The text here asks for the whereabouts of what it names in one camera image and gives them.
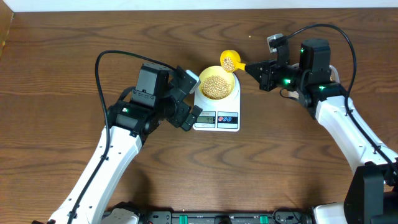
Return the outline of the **yellow measuring scoop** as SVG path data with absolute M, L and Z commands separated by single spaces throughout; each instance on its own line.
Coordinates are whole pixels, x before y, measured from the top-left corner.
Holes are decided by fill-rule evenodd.
M 241 57 L 235 50 L 225 50 L 221 53 L 220 64 L 226 72 L 237 70 L 245 71 L 246 64 L 241 62 Z

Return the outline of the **yellow bowl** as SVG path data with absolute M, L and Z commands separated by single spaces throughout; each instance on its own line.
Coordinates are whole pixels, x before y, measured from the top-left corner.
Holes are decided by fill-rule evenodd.
M 221 66 L 211 66 L 201 72 L 199 91 L 211 100 L 222 100 L 234 90 L 235 79 L 231 72 Z

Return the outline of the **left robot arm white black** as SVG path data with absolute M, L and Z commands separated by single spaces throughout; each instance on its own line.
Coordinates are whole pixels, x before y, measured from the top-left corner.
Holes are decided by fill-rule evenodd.
M 139 223 L 142 215 L 138 212 L 120 207 L 107 213 L 106 206 L 124 171 L 162 120 L 191 130 L 201 108 L 187 105 L 184 99 L 199 85 L 199 77 L 190 70 L 143 64 L 136 86 L 125 89 L 106 110 L 105 127 L 93 156 L 48 222 Z

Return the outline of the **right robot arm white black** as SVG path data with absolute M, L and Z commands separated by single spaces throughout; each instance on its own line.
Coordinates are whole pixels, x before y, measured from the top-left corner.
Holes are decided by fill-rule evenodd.
M 345 200 L 313 208 L 314 223 L 397 223 L 397 153 L 371 130 L 344 87 L 331 79 L 330 46 L 324 39 L 302 42 L 300 62 L 289 65 L 281 35 L 268 39 L 275 60 L 245 65 L 259 88 L 295 91 L 298 101 L 332 136 L 353 171 Z

